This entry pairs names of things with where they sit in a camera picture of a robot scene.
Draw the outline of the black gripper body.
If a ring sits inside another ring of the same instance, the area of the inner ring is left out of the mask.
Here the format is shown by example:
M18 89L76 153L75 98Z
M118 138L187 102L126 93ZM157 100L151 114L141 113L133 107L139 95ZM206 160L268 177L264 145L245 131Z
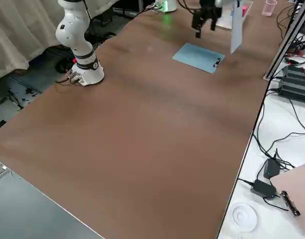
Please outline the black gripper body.
M218 19L222 16L222 8L215 5L214 0L200 0L202 19Z

